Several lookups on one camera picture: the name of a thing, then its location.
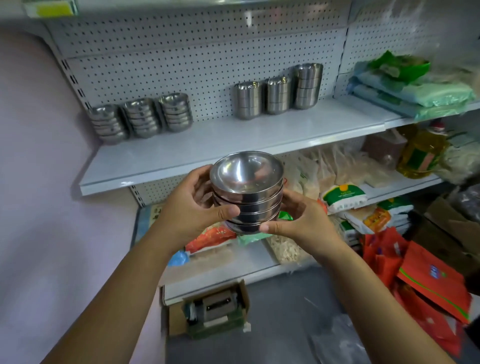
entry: open cardboard box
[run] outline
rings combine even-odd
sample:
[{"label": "open cardboard box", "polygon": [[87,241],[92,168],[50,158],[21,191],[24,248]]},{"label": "open cardboard box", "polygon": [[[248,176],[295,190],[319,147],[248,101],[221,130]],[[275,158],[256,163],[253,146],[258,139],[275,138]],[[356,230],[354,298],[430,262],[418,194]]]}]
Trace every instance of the open cardboard box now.
[{"label": "open cardboard box", "polygon": [[467,220],[442,197],[427,209],[413,236],[437,258],[465,277],[469,292],[480,293],[480,225]]},{"label": "open cardboard box", "polygon": [[[236,310],[224,317],[209,321],[208,323],[198,322],[195,325],[189,325],[184,314],[184,307],[192,301],[211,296],[212,294],[230,289],[237,292],[239,301],[239,310]],[[248,297],[245,282],[230,283],[217,287],[207,292],[185,298],[182,302],[175,303],[168,307],[168,335],[176,336],[188,334],[193,339],[203,339],[210,335],[227,331],[233,328],[242,327],[247,321],[248,310],[250,309],[250,299]]]}]

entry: red packaging bag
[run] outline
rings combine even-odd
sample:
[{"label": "red packaging bag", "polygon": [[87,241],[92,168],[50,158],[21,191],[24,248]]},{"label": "red packaging bag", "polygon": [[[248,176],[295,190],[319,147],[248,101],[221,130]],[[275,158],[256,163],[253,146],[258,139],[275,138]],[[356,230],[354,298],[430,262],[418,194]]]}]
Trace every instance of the red packaging bag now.
[{"label": "red packaging bag", "polygon": [[[459,357],[462,348],[463,328],[459,321],[446,316],[423,299],[407,284],[396,284],[393,289],[395,299],[402,305],[420,327],[445,351]],[[447,320],[453,320],[450,326]]]},{"label": "red packaging bag", "polygon": [[224,226],[221,222],[213,224],[206,228],[195,240],[192,240],[185,246],[185,251],[190,254],[208,246],[216,246],[227,240],[236,239],[237,235]]},{"label": "red packaging bag", "polygon": [[415,242],[410,242],[398,277],[464,324],[471,296],[463,276]]},{"label": "red packaging bag", "polygon": [[383,284],[390,288],[403,263],[408,242],[396,231],[387,228],[363,238],[363,260]]}]

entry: stack of metal bowls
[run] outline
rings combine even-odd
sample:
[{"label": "stack of metal bowls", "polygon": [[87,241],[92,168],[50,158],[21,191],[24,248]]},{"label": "stack of metal bowls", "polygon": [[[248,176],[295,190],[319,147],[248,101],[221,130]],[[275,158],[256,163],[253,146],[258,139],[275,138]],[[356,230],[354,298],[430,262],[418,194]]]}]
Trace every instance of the stack of metal bowls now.
[{"label": "stack of metal bowls", "polygon": [[210,170],[215,206],[234,204],[240,215],[225,222],[237,234],[256,234],[276,220],[283,195],[283,163],[264,152],[230,154]]},{"label": "stack of metal bowls", "polygon": [[140,138],[150,138],[162,131],[151,99],[141,98],[123,104],[133,131]]},{"label": "stack of metal bowls", "polygon": [[118,144],[128,139],[129,132],[117,105],[95,106],[87,113],[98,137],[106,144]]},{"label": "stack of metal bowls", "polygon": [[262,85],[257,81],[235,85],[237,117],[242,120],[256,118],[262,113]]},{"label": "stack of metal bowls", "polygon": [[281,114],[290,107],[290,78],[274,77],[266,81],[266,112]]},{"label": "stack of metal bowls", "polygon": [[158,100],[167,128],[174,133],[182,132],[193,124],[188,95],[180,92],[169,94]]},{"label": "stack of metal bowls", "polygon": [[297,109],[309,109],[316,105],[322,83],[322,69],[323,66],[319,63],[295,66],[294,74],[297,78],[295,107]]}]

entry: person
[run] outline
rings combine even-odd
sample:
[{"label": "person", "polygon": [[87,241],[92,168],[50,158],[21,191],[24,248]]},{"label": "person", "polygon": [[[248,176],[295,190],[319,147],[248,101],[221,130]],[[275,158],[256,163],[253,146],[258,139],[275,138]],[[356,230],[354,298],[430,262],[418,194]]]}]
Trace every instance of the person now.
[{"label": "person", "polygon": [[[95,298],[63,335],[43,364],[128,363],[163,270],[170,257],[208,226],[240,213],[235,205],[211,207],[209,171],[190,172],[168,197],[147,234],[120,262]],[[337,235],[322,207],[284,190],[293,221],[260,230],[293,239],[329,273],[373,364],[451,364],[392,294]]]}]

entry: gray device in box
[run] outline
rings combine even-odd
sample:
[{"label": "gray device in box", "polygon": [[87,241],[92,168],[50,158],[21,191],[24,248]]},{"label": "gray device in box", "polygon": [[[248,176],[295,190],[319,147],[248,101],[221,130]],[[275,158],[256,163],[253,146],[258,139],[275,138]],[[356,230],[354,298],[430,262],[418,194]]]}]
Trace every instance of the gray device in box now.
[{"label": "gray device in box", "polygon": [[237,294],[222,291],[202,299],[202,305],[198,307],[198,316],[203,322],[215,320],[235,311],[237,306]]}]

